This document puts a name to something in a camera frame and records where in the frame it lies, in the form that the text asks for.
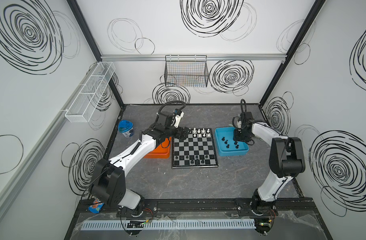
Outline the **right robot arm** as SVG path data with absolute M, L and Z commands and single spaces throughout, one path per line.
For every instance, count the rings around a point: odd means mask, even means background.
M 272 210 L 275 201 L 293 178 L 305 171 L 305 160 L 302 142 L 298 137 L 289 137 L 279 133 L 267 123 L 256 121 L 251 112 L 242 112 L 233 117 L 234 141 L 249 143 L 252 137 L 259 138 L 270 147 L 270 172 L 264 183 L 255 190 L 251 209 L 261 216 Z

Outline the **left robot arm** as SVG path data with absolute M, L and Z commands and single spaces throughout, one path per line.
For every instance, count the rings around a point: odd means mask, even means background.
M 169 138 L 185 140 L 190 129 L 180 127 L 183 109 L 173 113 L 158 111 L 154 123 L 140 133 L 138 140 L 117 156 L 96 163 L 88 192 L 101 203 L 115 208 L 125 207 L 134 212 L 144 208 L 144 197 L 126 187 L 130 170 Z

